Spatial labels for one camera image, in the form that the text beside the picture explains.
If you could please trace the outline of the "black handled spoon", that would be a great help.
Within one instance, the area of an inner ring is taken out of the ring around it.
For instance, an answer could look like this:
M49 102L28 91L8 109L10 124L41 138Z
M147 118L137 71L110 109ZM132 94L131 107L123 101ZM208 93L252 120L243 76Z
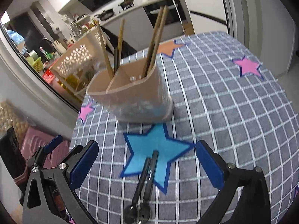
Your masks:
M143 195L143 201L139 205L139 219L137 223L147 223L151 216L150 197L154 186L154 177L158 162L159 151L154 150L147 175L147 184Z
M126 208L124 209L124 222L127 224L132 224L137 219L137 214L138 214L137 204L138 204L138 200L141 195L141 192L142 192L142 188L144 186L145 179L147 178L147 173L149 171L150 162L151 162L151 158L147 157L145 160L143 169L142 169L140 179L139 179L137 187L135 189L135 193L132 198L132 202L130 205L126 206Z

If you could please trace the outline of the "tall bamboo chopstick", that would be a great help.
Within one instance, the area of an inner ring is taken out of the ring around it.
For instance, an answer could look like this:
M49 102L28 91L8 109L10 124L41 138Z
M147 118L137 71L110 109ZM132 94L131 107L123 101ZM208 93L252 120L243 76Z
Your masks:
M113 72L111 64L110 64L110 60L109 60L107 50L106 50L106 46L105 46L105 42L104 42L103 33L102 33L101 28L100 28L99 22L97 23L97 29L98 29L98 33L99 33L100 44L101 44L101 48L102 48L102 51L103 51L103 56L104 56L106 69L107 69L107 72L108 72L108 75L109 75L110 79L113 79L114 72Z

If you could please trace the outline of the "cream flower-pattern storage rack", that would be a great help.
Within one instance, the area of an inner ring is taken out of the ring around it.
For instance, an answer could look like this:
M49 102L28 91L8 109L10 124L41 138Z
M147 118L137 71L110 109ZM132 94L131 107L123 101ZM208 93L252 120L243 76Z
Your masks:
M84 98L87 82L86 73L99 63L104 66L101 42L107 44L106 36L100 36L94 27L66 50L49 70L80 100Z

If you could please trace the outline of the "grey checkered star tablecloth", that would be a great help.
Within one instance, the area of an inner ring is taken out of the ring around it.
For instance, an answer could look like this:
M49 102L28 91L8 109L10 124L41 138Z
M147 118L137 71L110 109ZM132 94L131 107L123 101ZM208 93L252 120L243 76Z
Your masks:
M242 75L235 60L256 61L245 46L224 32L182 37L172 57L157 65L174 101L169 136L195 143L205 140L226 162L239 168L261 167L279 223L298 189L298 112L272 73ZM80 189L80 200L98 223L122 223L138 176L120 177L130 158L124 133L146 133L148 124L125 124L91 97L86 120L78 120L71 145L95 140L99 153Z

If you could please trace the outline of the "white refrigerator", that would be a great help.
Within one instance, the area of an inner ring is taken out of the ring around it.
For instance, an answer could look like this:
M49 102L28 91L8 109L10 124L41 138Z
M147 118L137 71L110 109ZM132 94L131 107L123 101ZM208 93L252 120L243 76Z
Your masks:
M228 32L223 0L185 0L196 34Z

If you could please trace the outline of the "black pot on stove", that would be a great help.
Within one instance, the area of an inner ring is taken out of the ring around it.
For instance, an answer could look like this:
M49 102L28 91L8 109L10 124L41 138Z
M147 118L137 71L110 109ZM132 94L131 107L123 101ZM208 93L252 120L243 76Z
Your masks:
M121 2L118 6L120 6L123 11L134 7L134 0L124 0L123 2Z

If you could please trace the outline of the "cardboard box on floor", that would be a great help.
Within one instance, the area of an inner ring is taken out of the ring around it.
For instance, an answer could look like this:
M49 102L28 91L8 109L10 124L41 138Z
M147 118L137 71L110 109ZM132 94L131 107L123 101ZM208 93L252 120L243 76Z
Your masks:
M183 23L182 24L184 35L193 35L195 34L192 23Z

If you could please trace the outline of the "beige utensil holder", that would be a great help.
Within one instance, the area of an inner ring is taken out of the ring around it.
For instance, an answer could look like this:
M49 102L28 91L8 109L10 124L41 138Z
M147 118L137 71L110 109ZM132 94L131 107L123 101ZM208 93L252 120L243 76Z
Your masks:
M86 94L119 122L155 124L172 118L174 104L157 65L141 78L146 58L119 67L110 78L107 70L90 81Z

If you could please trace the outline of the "black wok on stove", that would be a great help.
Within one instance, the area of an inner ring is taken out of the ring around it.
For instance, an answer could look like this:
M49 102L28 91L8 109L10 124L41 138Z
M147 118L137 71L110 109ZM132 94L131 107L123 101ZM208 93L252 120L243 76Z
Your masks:
M95 14L93 16L95 18L99 19L100 21L106 21L109 18L113 17L114 15L115 15L115 13L114 13L113 9L108 9L108 10L103 11L100 14Z

